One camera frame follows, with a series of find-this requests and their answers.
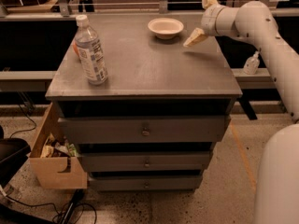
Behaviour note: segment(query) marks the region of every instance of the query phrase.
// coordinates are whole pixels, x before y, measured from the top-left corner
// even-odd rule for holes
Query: white bowl
[[[175,37],[184,29],[183,23],[168,18],[154,19],[149,22],[148,27],[158,38],[164,40]]]

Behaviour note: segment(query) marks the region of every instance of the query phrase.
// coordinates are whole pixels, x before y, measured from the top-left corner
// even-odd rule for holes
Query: bottle cap
[[[76,22],[78,27],[85,27],[90,24],[86,15],[76,16]]]

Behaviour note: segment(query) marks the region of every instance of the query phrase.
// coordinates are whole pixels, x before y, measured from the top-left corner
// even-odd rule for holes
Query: floor
[[[291,125],[288,114],[281,112],[277,102],[252,104],[257,120],[249,120],[236,104],[232,121],[221,142],[214,149],[212,161],[204,172],[204,179],[196,191],[100,192],[87,189],[84,203],[96,210],[101,224],[250,224],[253,218],[259,162],[269,138]],[[31,119],[40,124],[47,106],[37,106]],[[32,121],[17,106],[0,106],[0,125],[5,137],[18,130],[30,129]],[[35,130],[13,136],[31,142]],[[27,204],[55,203],[63,209],[72,197],[71,190],[42,189],[27,161],[10,184],[15,190],[11,197]],[[26,207],[0,197],[0,203],[13,210],[52,220],[56,213],[52,206]],[[76,209],[71,223],[94,223],[95,213],[85,206]]]

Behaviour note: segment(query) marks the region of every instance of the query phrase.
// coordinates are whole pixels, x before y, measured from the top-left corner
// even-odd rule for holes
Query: bottle label
[[[92,42],[87,48],[78,47],[78,54],[87,79],[99,83],[107,79],[100,39]]]

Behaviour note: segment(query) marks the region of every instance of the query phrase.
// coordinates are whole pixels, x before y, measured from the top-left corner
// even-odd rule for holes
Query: table top
[[[215,37],[192,48],[183,43],[201,15],[89,14],[98,32],[108,71],[107,81],[90,84],[70,46],[46,97],[58,100],[101,100],[136,97],[239,97],[242,94]],[[168,17],[184,24],[171,40],[157,38],[148,23]]]

